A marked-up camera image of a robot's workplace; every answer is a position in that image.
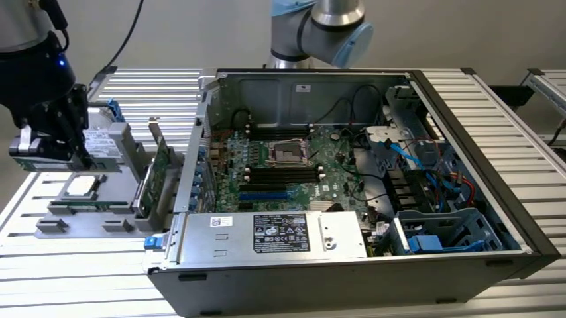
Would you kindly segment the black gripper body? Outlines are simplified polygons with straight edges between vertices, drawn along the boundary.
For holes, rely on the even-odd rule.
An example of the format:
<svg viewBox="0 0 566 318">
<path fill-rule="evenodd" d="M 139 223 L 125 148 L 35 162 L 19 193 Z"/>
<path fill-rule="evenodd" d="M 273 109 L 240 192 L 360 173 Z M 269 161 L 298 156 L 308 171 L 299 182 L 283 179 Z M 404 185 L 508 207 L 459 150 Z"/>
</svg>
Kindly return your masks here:
<svg viewBox="0 0 566 318">
<path fill-rule="evenodd" d="M 53 130 L 45 104 L 64 97 L 75 85 L 75 74 L 63 53 L 28 50 L 1 54 L 1 105 L 17 127 Z"/>
</svg>

